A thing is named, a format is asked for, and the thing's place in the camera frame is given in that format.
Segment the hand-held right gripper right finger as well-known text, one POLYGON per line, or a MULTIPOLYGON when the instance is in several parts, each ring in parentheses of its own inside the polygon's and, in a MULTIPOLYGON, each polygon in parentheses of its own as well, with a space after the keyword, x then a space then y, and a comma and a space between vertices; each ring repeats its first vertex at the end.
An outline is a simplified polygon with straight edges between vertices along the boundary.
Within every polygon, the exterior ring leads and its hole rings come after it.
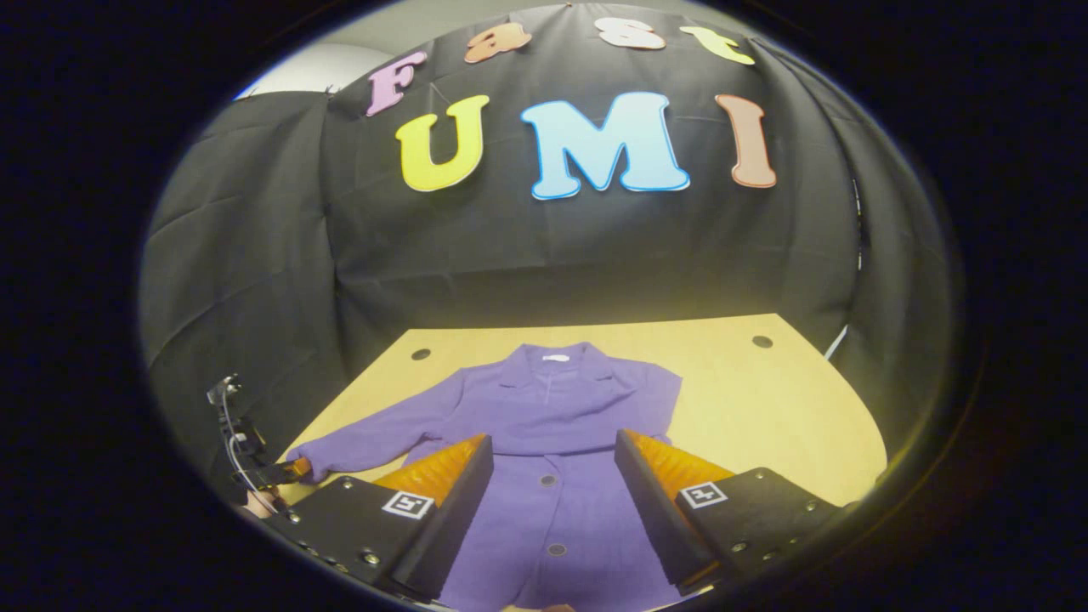
POLYGON ((631 429, 615 434, 615 465, 680 595, 754 582, 846 512, 772 468, 734 473, 631 429))

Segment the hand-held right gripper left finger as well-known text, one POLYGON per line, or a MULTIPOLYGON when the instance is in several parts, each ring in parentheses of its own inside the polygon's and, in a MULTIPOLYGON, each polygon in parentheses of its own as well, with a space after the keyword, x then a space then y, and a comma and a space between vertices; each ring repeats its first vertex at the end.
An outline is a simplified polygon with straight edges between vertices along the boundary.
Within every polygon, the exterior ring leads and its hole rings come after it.
POLYGON ((341 476, 263 523, 354 582, 434 602, 493 468, 492 438, 474 434, 376 481, 341 476))

